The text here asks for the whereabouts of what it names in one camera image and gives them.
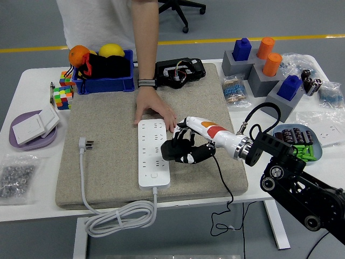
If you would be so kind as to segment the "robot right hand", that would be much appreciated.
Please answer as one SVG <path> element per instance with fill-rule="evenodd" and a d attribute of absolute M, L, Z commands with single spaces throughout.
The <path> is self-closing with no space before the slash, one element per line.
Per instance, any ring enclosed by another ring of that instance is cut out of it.
<path fill-rule="evenodd" d="M 208 142 L 195 147 L 195 134 Z M 246 158 L 245 147 L 249 143 L 248 137 L 231 133 L 212 121 L 186 117 L 174 130 L 170 154 L 176 162 L 195 164 L 214 156 L 216 148 L 224 148 L 231 158 L 239 160 Z"/>

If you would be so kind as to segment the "person's left hand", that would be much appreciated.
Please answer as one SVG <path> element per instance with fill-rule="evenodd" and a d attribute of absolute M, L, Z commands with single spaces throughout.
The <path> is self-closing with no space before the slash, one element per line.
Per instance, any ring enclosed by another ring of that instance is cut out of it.
<path fill-rule="evenodd" d="M 136 98 L 135 125 L 139 123 L 144 112 L 148 109 L 157 112 L 163 118 L 168 131 L 171 133 L 174 131 L 177 125 L 175 111 L 161 99 L 151 86 L 143 86 L 139 88 Z"/>

